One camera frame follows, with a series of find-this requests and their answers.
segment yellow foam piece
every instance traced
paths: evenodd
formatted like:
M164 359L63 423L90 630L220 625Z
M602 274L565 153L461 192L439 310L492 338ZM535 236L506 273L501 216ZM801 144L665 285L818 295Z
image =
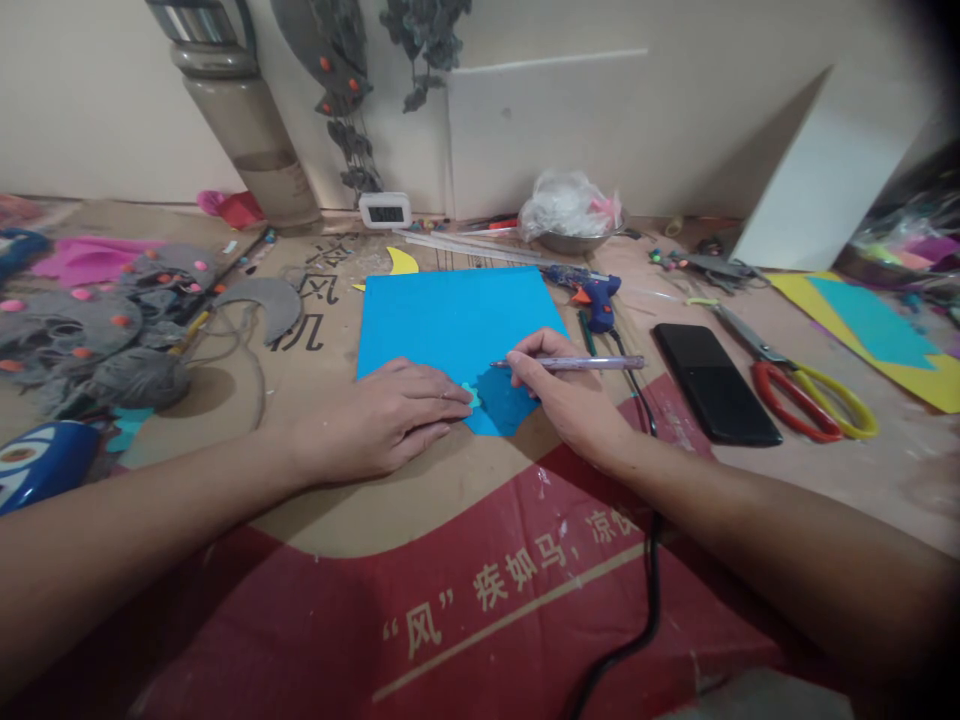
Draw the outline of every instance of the yellow foam piece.
M393 260L393 270L390 271L391 275L410 275L415 272L420 272L420 266L417 265L417 261L413 256L396 248L387 248L387 252L390 253L390 259ZM366 285L354 285L354 287L360 292L366 292L367 290Z
M768 275L773 286L807 315L833 333L840 342L853 350L874 368L898 385L926 400L945 413L960 413L960 360L947 354L927 355L935 370L907 367L875 360L857 339L846 323L817 289L807 282L808 277L842 280L830 272L807 274Z

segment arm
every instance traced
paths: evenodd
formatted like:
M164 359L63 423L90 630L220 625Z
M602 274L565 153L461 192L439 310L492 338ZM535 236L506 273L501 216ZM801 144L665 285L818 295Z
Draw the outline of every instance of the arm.
M317 419L262 428L5 516L0 698L234 525L311 486L393 472L446 435L448 421L467 417L471 399L440 371L394 360Z
M835 659L875 679L911 675L948 620L951 558L817 493L630 428L593 373L550 375L530 355L579 354L541 330L507 359L561 437L739 575Z

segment blue paper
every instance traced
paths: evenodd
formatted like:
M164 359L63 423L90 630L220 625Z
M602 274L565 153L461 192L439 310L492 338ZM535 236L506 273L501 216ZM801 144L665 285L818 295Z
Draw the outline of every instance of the blue paper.
M863 346L881 362L935 370L925 355L940 348L866 288L826 278L809 278Z
M510 436L538 403L490 363L542 327L567 334L534 267L369 277L357 377L397 357L432 365L477 388L473 432Z

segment hand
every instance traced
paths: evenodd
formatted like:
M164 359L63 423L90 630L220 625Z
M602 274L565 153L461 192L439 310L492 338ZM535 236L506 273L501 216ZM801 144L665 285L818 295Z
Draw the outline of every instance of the hand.
M472 400L435 368L391 360L293 426L296 472L304 486L389 475L470 416Z
M510 383L539 397L560 437L603 472L619 475L637 444L637 433L614 407L595 371L551 375L534 357L578 357L583 352L560 333L543 328L507 353Z

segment magenta felt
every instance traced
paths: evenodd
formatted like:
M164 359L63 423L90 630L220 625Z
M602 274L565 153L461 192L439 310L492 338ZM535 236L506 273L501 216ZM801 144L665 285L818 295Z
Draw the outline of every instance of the magenta felt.
M117 280L123 266L133 262L145 250L162 247L160 240L121 240L81 236L57 240L56 251L36 263L31 272L57 278L63 287Z

